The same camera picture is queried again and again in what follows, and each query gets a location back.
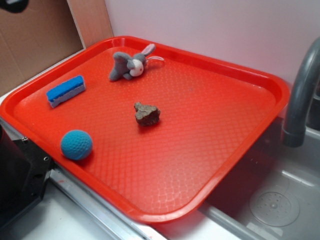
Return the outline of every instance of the stuffed animal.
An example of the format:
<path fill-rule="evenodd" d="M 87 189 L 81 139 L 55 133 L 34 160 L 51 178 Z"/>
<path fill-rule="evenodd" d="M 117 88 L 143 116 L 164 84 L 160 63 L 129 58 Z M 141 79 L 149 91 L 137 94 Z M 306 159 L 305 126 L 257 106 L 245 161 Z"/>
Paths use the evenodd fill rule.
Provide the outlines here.
<path fill-rule="evenodd" d="M 164 60 L 162 57 L 154 56 L 146 58 L 156 49 L 156 45 L 149 44 L 141 53 L 135 54 L 131 57 L 129 54 L 121 51 L 117 51 L 113 54 L 114 67 L 110 73 L 110 80 L 117 81 L 120 78 L 127 80 L 133 79 L 133 77 L 140 76 L 147 65 L 149 59 Z"/>

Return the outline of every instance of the drain cover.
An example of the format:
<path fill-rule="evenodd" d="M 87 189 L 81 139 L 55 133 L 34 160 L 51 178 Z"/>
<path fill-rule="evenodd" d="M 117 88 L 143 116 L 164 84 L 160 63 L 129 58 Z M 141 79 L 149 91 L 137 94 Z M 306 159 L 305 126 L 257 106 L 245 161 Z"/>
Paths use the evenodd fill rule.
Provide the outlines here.
<path fill-rule="evenodd" d="M 296 197 L 279 186 L 265 187 L 256 191 L 249 204 L 257 220 L 273 227 L 283 227 L 293 223 L 300 212 Z"/>

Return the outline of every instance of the stainless steel sink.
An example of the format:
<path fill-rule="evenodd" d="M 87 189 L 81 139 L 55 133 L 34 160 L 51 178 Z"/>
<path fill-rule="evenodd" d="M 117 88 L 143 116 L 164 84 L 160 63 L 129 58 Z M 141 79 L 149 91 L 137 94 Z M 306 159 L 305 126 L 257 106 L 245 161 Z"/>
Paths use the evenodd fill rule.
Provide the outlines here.
<path fill-rule="evenodd" d="M 297 148 L 280 135 L 277 118 L 206 203 L 262 239 L 320 239 L 320 135 L 308 129 Z"/>

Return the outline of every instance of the sponge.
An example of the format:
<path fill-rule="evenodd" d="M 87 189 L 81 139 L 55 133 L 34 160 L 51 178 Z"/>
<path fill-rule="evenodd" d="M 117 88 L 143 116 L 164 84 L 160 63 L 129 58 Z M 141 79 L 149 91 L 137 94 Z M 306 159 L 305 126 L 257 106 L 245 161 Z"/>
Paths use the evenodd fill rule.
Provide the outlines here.
<path fill-rule="evenodd" d="M 61 150 L 71 160 L 82 160 L 89 156 L 93 143 L 90 135 L 82 130 L 67 132 L 61 141 Z"/>
<path fill-rule="evenodd" d="M 46 93 L 46 96 L 51 107 L 55 108 L 60 103 L 73 98 L 84 90 L 86 90 L 85 81 L 84 78 L 79 75 L 52 88 Z"/>

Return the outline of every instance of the blue ball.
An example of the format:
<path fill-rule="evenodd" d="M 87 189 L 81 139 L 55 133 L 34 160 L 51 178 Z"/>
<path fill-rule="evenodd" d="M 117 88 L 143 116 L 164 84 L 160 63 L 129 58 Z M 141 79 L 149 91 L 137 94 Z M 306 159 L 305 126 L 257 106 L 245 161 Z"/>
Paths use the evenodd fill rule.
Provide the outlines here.
<path fill-rule="evenodd" d="M 63 136 L 61 150 L 64 156 L 71 160 L 82 160 L 89 156 L 93 143 L 85 131 L 72 130 Z"/>

